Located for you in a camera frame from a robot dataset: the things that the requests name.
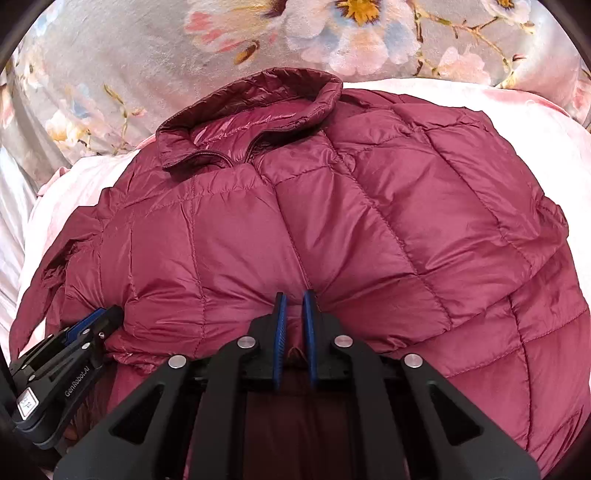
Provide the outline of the pink fleece blanket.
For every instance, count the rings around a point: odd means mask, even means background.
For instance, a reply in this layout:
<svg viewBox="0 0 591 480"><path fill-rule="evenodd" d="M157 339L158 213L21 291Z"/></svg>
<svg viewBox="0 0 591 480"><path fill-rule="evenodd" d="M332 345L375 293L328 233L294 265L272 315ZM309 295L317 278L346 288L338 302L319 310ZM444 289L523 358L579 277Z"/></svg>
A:
<svg viewBox="0 0 591 480"><path fill-rule="evenodd" d="M563 109L527 92L432 79L363 82L363 89L408 94L484 112L528 165L568 220L569 245L585 296L590 294L590 135ZM133 152L91 156L61 167L34 192L7 152L1 154L1 348L40 261L69 215L94 205Z"/></svg>

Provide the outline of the maroon quilted down jacket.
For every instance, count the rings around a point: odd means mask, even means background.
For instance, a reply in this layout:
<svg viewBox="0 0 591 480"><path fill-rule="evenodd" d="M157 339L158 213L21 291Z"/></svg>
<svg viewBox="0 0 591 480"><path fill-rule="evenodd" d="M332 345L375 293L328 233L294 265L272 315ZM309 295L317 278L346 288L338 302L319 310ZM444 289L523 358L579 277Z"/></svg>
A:
<svg viewBox="0 0 591 480"><path fill-rule="evenodd" d="M96 421L166 355L211 354L287 294L378 353L429 361L550 472L590 415L590 313L563 211L481 112L272 69L176 113L44 254L10 332L23 352L118 305Z"/></svg>

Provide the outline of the grey floral duvet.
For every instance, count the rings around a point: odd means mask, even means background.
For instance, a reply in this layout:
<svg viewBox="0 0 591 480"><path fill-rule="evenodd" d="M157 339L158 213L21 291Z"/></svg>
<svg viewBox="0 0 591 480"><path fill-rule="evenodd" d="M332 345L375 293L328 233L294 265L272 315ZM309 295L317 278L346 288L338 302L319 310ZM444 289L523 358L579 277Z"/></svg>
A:
<svg viewBox="0 0 591 480"><path fill-rule="evenodd" d="M590 121L590 58L546 1L6 1L1 36L1 155L34 186L277 66L525 90Z"/></svg>

